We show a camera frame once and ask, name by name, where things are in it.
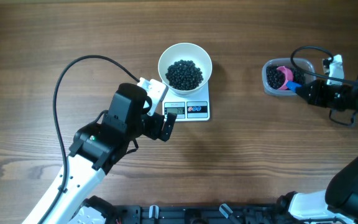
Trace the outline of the pink scoop with blue handle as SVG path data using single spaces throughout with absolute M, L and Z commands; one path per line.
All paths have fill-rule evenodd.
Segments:
M 276 68 L 276 71 L 280 75 L 280 86 L 278 90 L 288 90 L 288 83 L 294 84 L 295 86 L 302 86 L 302 84 L 304 84 L 303 74 L 295 68 L 279 66 Z

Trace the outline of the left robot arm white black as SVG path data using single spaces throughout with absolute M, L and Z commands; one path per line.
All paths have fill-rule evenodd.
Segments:
M 168 141 L 176 120 L 156 113 L 168 87 L 157 80 L 122 83 L 111 105 L 95 121 L 79 129 L 62 167 L 25 223 L 68 223 L 85 198 L 141 136 Z

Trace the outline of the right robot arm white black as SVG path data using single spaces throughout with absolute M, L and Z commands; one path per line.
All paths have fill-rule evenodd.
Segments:
M 358 77 L 350 85 L 315 80 L 303 86 L 288 82 L 287 87 L 310 105 L 358 113 Z M 331 179 L 326 190 L 280 196 L 276 212 L 293 223 L 358 223 L 358 156 Z

